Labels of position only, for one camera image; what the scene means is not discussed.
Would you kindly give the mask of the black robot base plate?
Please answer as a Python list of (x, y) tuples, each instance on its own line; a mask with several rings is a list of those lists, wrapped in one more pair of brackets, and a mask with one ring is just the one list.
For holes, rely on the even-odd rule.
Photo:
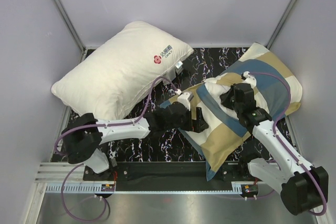
[(210, 181), (205, 162), (119, 162), (101, 174), (85, 167), (83, 180), (116, 182), (116, 192), (131, 194), (241, 194), (255, 182), (238, 162), (225, 162)]

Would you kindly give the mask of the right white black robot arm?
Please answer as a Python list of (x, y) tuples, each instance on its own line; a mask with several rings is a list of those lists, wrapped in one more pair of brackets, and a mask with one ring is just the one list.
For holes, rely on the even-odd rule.
[(250, 84), (231, 86), (220, 96), (221, 104), (233, 109), (240, 124), (253, 135), (271, 154), (277, 163), (268, 164), (263, 158), (255, 158), (238, 167), (244, 180), (257, 177), (276, 191), (286, 209), (293, 215), (321, 206), (316, 216), (327, 210), (329, 175), (323, 167), (314, 167), (303, 158), (281, 135), (276, 122), (259, 108)]

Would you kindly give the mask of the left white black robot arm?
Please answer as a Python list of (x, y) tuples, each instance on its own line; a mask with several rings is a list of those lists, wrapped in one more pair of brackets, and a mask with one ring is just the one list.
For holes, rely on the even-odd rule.
[(165, 108), (145, 113), (140, 119), (99, 121), (92, 113), (87, 113), (77, 118), (61, 136), (69, 164), (84, 164), (99, 178), (107, 180), (113, 175), (113, 167), (106, 154), (99, 150), (100, 145), (129, 138), (142, 139), (171, 129), (201, 133), (208, 129), (208, 124), (201, 108), (196, 108), (196, 118), (193, 119), (190, 109), (174, 102)]

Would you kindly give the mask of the blue beige patchwork pillowcase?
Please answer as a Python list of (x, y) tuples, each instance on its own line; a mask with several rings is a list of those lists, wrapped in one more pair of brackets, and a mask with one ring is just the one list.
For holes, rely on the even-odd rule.
[(192, 112), (196, 107), (202, 113), (209, 128), (201, 133), (181, 131), (197, 152), (206, 160), (206, 179), (211, 180), (226, 161), (227, 157), (250, 137), (236, 113), (222, 110), (205, 88), (205, 82), (231, 87), (242, 83), (241, 74), (254, 72), (257, 85), (253, 88), (257, 106), (265, 109), (275, 119), (296, 112), (301, 105), (302, 85), (289, 68), (270, 50), (259, 43), (253, 43), (246, 52), (230, 67), (216, 77), (183, 88), (192, 92)]

